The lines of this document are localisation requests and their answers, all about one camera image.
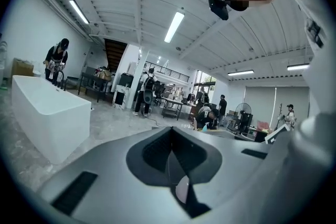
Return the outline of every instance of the floor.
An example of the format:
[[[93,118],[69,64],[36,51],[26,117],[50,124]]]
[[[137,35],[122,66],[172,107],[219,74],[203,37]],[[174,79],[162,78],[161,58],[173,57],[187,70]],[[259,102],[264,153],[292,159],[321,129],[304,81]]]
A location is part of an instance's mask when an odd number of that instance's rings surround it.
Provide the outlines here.
[[[1,151],[8,167],[19,182],[36,191],[55,172],[59,171],[75,159],[107,141],[151,130],[157,126],[177,126],[192,129],[189,121],[173,118],[162,118],[159,108],[154,107],[149,119],[134,116],[130,110],[117,110],[110,103],[90,98],[84,93],[80,97],[91,101],[90,136],[62,164],[53,165],[34,147],[15,120],[12,110],[10,89],[0,90],[0,137]]]

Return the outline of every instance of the white bathtub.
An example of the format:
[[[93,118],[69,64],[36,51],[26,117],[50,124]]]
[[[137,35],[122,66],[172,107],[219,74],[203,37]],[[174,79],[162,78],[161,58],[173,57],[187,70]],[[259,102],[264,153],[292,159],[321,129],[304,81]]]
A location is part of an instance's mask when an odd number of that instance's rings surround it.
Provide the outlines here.
[[[22,130],[53,164],[89,137],[91,102],[43,78],[13,76],[12,105]]]

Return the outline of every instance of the wooden staircase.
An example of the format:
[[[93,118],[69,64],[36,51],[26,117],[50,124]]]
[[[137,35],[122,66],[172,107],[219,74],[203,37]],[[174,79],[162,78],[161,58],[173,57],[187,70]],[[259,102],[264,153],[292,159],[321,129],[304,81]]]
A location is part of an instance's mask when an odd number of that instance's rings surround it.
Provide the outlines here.
[[[109,70],[116,72],[119,66],[121,57],[126,49],[127,44],[115,40],[105,39],[105,50]]]

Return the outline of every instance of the ceiling fixture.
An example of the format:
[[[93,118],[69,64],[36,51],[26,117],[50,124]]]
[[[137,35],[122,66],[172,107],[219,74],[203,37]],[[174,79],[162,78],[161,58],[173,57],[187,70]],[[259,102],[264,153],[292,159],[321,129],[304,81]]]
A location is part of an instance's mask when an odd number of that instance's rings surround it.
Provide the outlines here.
[[[78,7],[76,1],[75,0],[70,0],[69,2],[72,5],[72,7],[74,8],[74,10],[78,13],[79,17],[83,20],[83,22],[86,23],[86,24],[89,24],[89,21],[86,19],[85,15],[83,14],[83,12]]]
[[[183,13],[176,12],[176,14],[174,16],[174,19],[173,19],[172,23],[170,24],[170,27],[168,29],[166,38],[164,39],[164,42],[170,43],[170,41],[172,40],[178,26],[182,22],[183,18],[184,18]]]
[[[246,75],[246,74],[253,74],[253,70],[246,70],[246,71],[239,71],[239,72],[233,72],[233,73],[228,73],[228,76],[238,76],[238,75]]]
[[[288,66],[287,70],[288,71],[293,71],[293,70],[301,70],[301,69],[307,69],[309,67],[308,63],[304,63],[302,65],[293,65],[293,66]]]

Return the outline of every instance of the railing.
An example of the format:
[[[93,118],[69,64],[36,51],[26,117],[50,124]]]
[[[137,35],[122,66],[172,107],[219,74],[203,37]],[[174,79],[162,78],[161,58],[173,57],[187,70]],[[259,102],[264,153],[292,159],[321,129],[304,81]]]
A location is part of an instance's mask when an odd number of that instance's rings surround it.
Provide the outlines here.
[[[189,81],[189,76],[187,76],[187,75],[184,75],[184,74],[178,73],[174,70],[159,66],[159,65],[157,65],[155,63],[152,63],[152,62],[146,62],[145,63],[144,68],[149,69],[149,68],[152,68],[152,67],[154,67],[154,71],[157,72],[157,73],[164,74],[164,75],[167,75],[167,76],[170,76],[172,78],[179,79],[179,80],[182,80],[182,81],[185,81],[185,82]]]

